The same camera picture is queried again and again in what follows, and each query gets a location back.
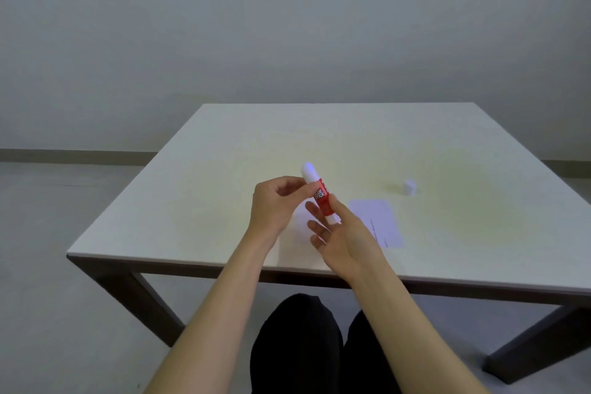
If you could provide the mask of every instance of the table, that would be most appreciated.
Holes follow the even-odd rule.
[[[255,184],[306,161],[344,202],[389,201],[411,293],[564,306],[484,370],[511,383],[591,345],[591,206],[472,103],[206,104],[67,258],[172,346],[184,324],[141,273],[216,278]],[[282,235],[260,280],[346,287],[307,239]]]

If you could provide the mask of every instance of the thigh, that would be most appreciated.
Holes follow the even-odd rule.
[[[253,394],[336,394],[342,347],[339,326],[318,297],[287,298],[252,346]]]
[[[359,312],[349,327],[341,355],[340,387],[343,394],[401,392],[363,312]]]

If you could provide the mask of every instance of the person's left hand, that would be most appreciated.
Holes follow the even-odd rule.
[[[314,196],[319,188],[318,181],[306,184],[304,178],[296,176],[282,176],[256,184],[247,232],[274,243],[296,207]]]

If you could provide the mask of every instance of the baseboard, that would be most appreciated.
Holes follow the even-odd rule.
[[[155,151],[29,150],[0,148],[0,162],[146,166]]]
[[[0,148],[0,162],[145,166],[156,151],[29,150]],[[591,160],[543,160],[561,178],[591,178]]]

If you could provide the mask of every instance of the hand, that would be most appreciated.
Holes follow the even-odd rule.
[[[308,228],[314,232],[310,241],[329,268],[352,287],[364,273],[388,262],[363,222],[333,194],[329,194],[329,202],[340,224],[329,225],[315,203],[306,203],[308,212],[319,222],[308,221]]]
[[[319,182],[306,184],[304,178],[296,176],[282,176],[256,184],[247,233],[271,240],[272,247],[296,207],[314,196],[319,188]]]

